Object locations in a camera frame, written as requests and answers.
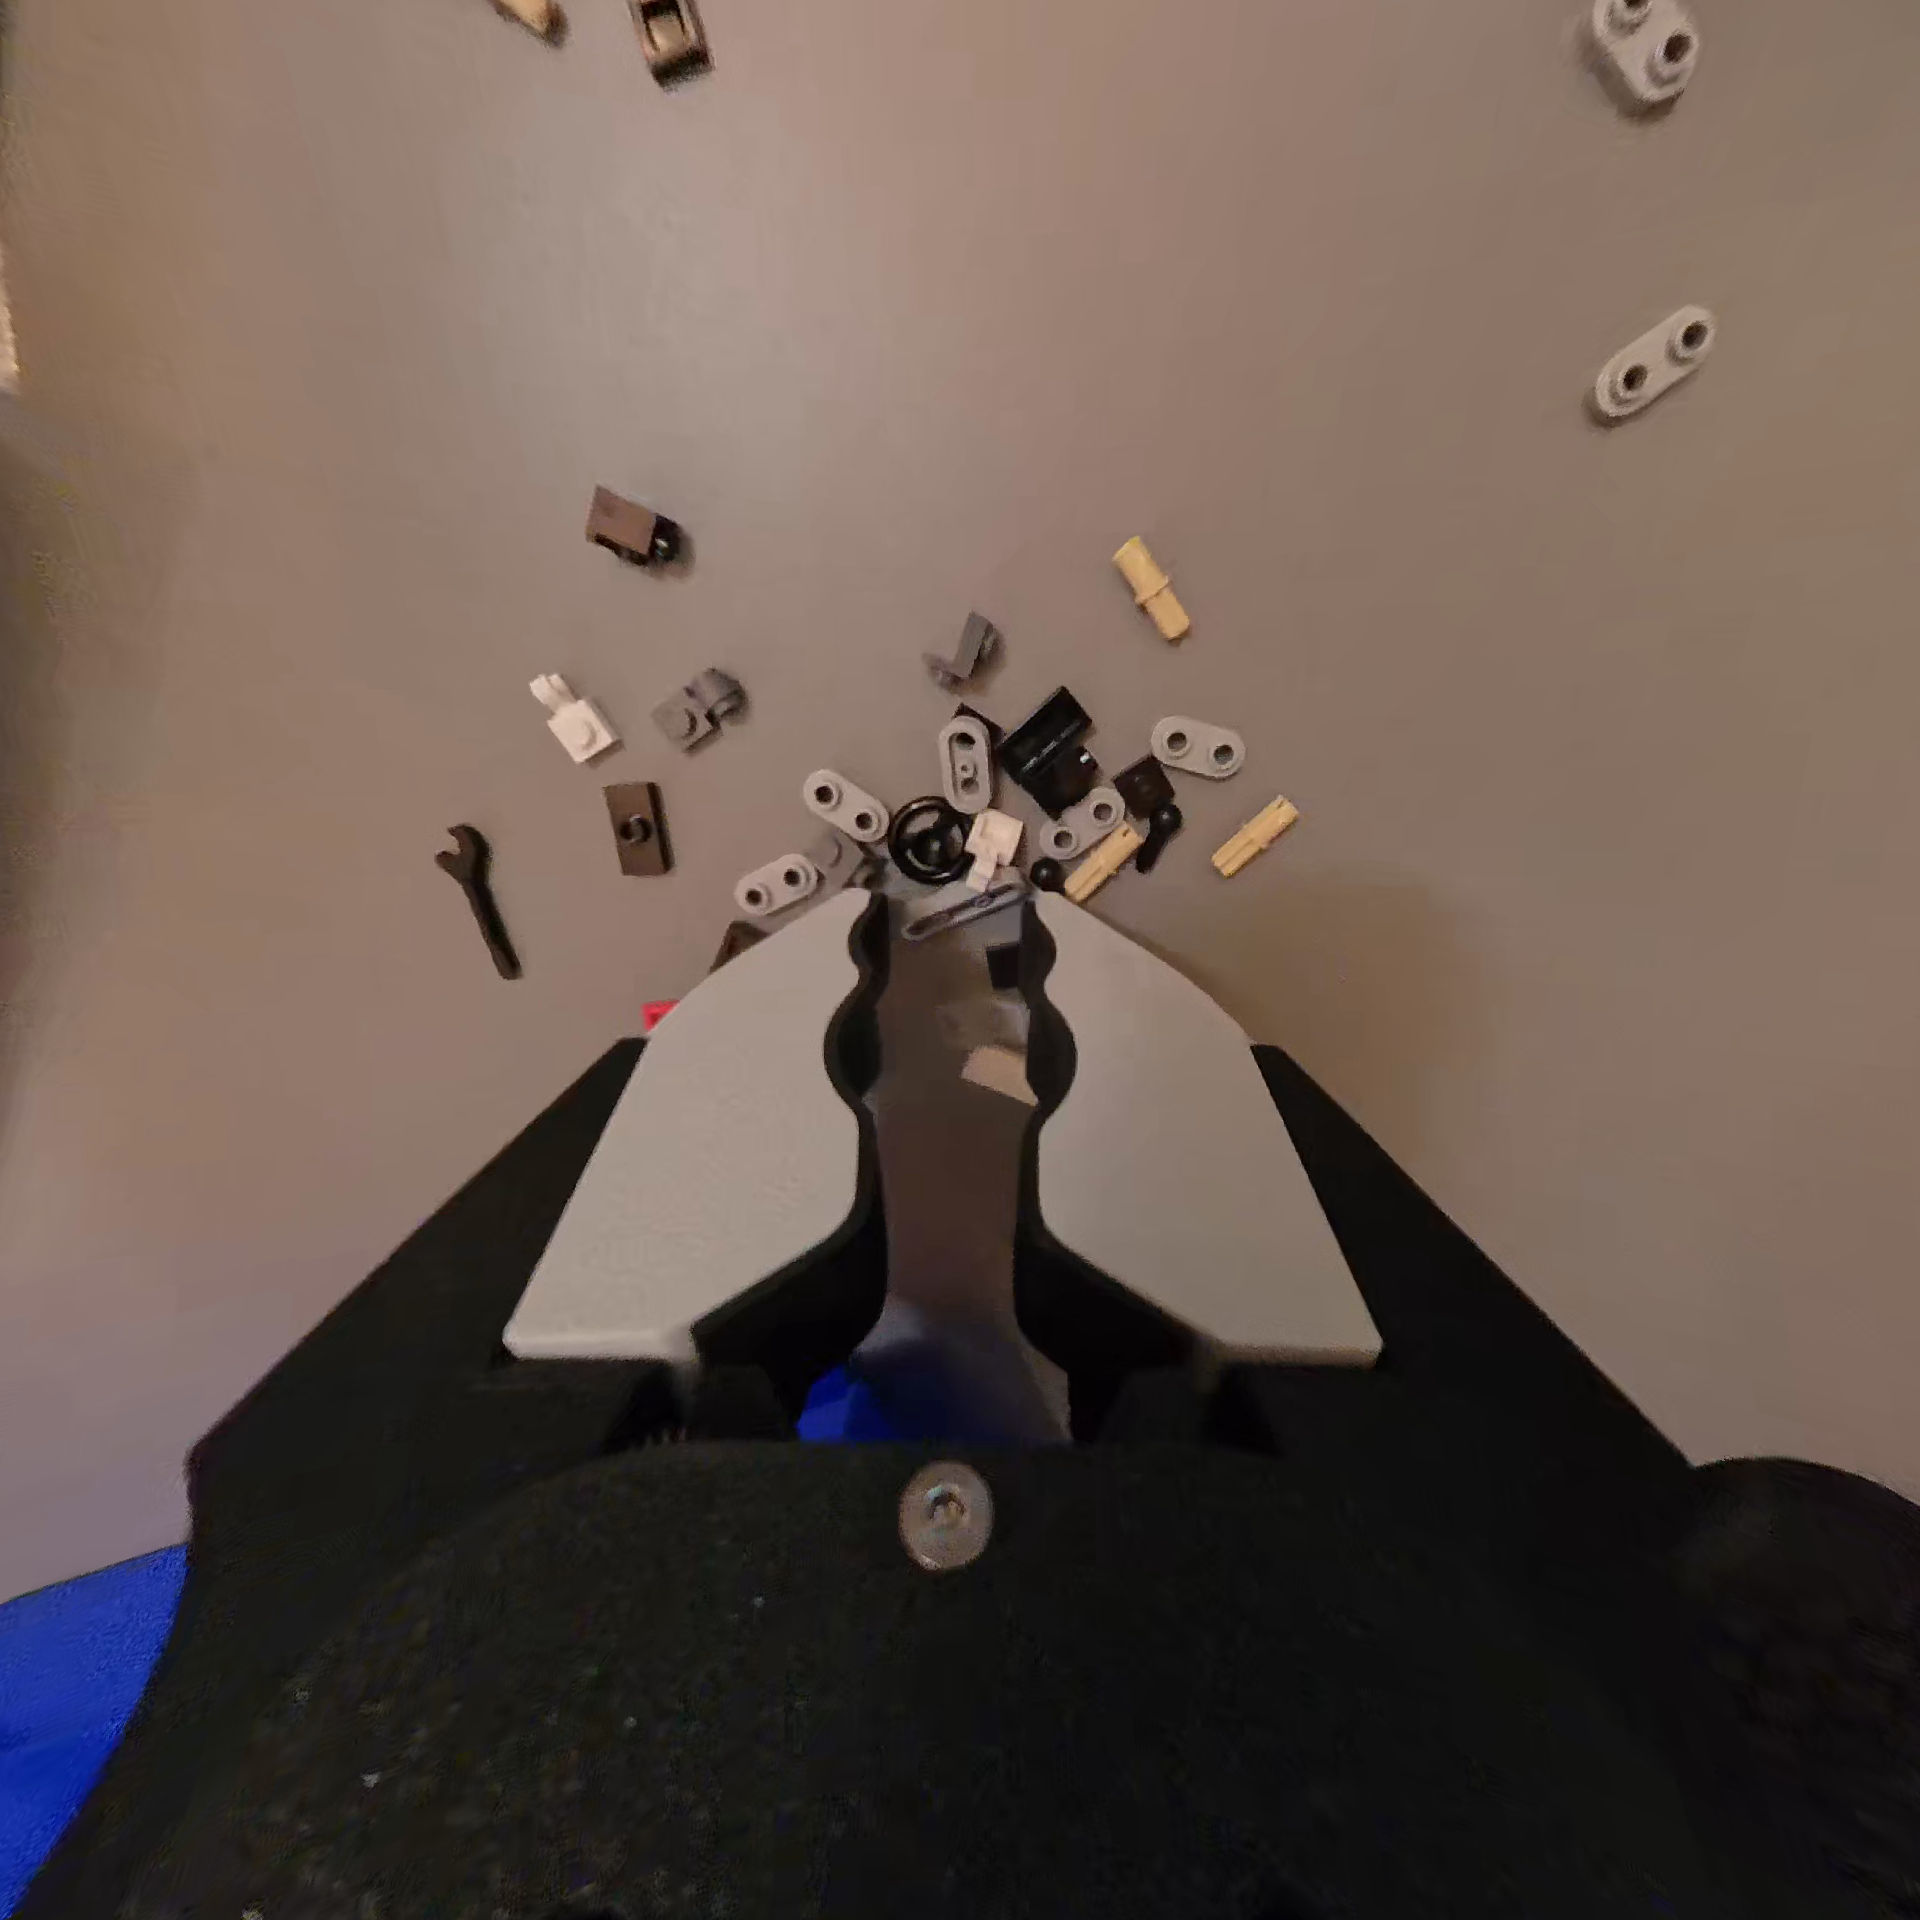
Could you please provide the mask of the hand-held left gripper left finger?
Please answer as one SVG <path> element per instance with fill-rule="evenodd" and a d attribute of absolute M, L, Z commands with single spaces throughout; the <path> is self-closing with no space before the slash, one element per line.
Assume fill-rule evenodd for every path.
<path fill-rule="evenodd" d="M 694 1365 L 723 1309 L 851 1223 L 862 1104 L 831 1040 L 873 982 L 872 932 L 884 899 L 848 887 L 660 1021 L 504 1328 L 511 1355 Z"/>

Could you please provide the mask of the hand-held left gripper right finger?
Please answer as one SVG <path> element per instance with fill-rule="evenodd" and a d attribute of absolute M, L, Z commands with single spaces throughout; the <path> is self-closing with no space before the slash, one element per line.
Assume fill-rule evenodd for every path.
<path fill-rule="evenodd" d="M 1212 1358 L 1375 1365 L 1377 1319 L 1242 1027 L 1087 908 L 1040 895 L 1036 924 L 1068 1043 L 1040 1095 L 1042 1230 Z"/>

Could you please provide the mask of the pile of small brick pieces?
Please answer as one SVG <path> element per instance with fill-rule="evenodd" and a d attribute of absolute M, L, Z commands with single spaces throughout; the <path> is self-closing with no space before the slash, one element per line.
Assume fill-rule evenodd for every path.
<path fill-rule="evenodd" d="M 638 568 L 673 568 L 687 557 L 682 525 L 638 501 L 598 486 L 586 518 L 586 539 Z M 1128 589 L 1166 643 L 1184 640 L 1192 617 L 1170 576 L 1136 534 L 1113 553 Z M 923 656 L 945 691 L 967 687 L 996 657 L 999 629 L 985 615 L 970 615 L 948 657 Z M 553 737 L 574 764 L 611 755 L 620 737 L 603 710 L 561 677 L 531 683 Z M 660 734 L 682 750 L 704 745 L 746 708 L 746 687 L 711 667 L 655 708 Z M 940 726 L 940 788 L 896 808 L 834 771 L 816 771 L 802 784 L 802 804 L 826 827 L 815 853 L 792 853 L 746 872 L 735 888 L 746 921 L 735 921 L 715 967 L 752 949 L 762 926 L 807 903 L 828 885 L 873 876 L 892 862 L 898 877 L 923 888 L 959 887 L 955 903 L 938 904 L 906 927 L 908 941 L 983 921 L 1027 891 L 1066 894 L 1084 904 L 1123 868 L 1151 872 L 1184 827 L 1170 773 L 1227 780 L 1244 765 L 1244 743 L 1233 729 L 1207 726 L 1188 715 L 1158 723 L 1151 750 L 1104 781 L 1089 751 L 1092 718 L 1068 687 L 1057 687 L 1022 725 L 1001 729 L 983 710 L 961 704 Z M 999 781 L 1010 781 L 1044 811 L 1036 854 L 1019 868 L 1025 822 L 996 807 Z M 630 781 L 603 788 L 620 867 L 631 877 L 670 872 L 659 784 Z M 1288 798 L 1273 798 L 1210 856 L 1212 870 L 1238 877 L 1273 848 L 1300 819 Z M 491 894 L 491 848 L 468 824 L 446 827 L 438 868 L 462 888 L 495 972 L 514 981 L 521 959 Z"/>

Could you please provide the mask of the light grey two-hole link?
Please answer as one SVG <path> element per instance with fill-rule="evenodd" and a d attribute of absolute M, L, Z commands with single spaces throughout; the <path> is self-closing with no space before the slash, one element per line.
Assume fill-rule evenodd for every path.
<path fill-rule="evenodd" d="M 1592 413 L 1619 424 L 1700 371 L 1716 343 L 1714 313 L 1700 304 L 1674 310 L 1658 326 L 1614 351 L 1592 384 Z"/>
<path fill-rule="evenodd" d="M 1617 104 L 1665 111 L 1690 87 L 1700 32 L 1686 3 L 1592 3 L 1592 60 Z"/>

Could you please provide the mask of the grey desk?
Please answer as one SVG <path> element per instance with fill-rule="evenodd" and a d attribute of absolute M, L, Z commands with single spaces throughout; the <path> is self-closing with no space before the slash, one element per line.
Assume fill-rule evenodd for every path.
<path fill-rule="evenodd" d="M 182 1539 L 807 771 L 927 788 L 971 609 L 999 712 L 1247 737 L 1113 921 L 1683 1451 L 1915 1497 L 1915 4 L 1699 4 L 1655 121 L 1583 4 L 702 12 L 6 7 L 6 1596 Z"/>

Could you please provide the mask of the blue plastic bin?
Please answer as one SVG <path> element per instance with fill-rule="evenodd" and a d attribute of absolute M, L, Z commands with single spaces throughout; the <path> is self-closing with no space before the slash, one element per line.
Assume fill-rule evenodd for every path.
<path fill-rule="evenodd" d="M 195 1446 L 186 1544 L 3 1608 L 3 1910 L 11 1915 L 129 1735 L 178 1617 L 238 1632 L 247 1672 L 321 1638 L 351 1596 L 521 1485 L 682 1431 L 670 1381 L 601 1360 L 432 1384 L 288 1358 Z"/>

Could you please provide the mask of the tiny black tile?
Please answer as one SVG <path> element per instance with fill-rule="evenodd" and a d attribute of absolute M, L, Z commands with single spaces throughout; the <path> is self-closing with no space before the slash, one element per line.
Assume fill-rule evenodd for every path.
<path fill-rule="evenodd" d="M 699 3 L 630 3 L 642 60 L 660 88 L 679 87 L 713 69 L 713 48 Z"/>

